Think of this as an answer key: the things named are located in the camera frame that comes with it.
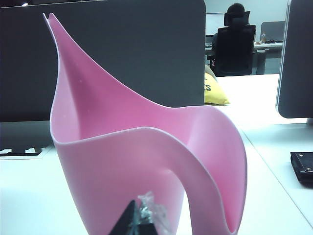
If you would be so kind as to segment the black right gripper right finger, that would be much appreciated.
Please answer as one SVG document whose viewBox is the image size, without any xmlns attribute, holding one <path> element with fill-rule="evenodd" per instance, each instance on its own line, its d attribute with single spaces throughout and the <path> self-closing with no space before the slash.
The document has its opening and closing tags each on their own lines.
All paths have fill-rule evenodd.
<svg viewBox="0 0 313 235">
<path fill-rule="evenodd" d="M 139 216 L 136 225 L 136 235 L 157 235 L 157 230 L 151 217 Z"/>
</svg>

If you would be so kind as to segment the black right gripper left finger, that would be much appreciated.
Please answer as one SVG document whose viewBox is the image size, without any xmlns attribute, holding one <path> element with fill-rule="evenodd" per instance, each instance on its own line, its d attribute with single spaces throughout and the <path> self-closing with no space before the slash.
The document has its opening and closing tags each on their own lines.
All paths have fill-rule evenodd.
<svg viewBox="0 0 313 235">
<path fill-rule="evenodd" d="M 135 225 L 135 209 L 136 209 L 136 202 L 132 200 L 125 210 L 123 211 L 122 215 L 118 219 L 117 223 L 111 230 L 111 235 L 134 235 L 136 230 Z"/>
</svg>

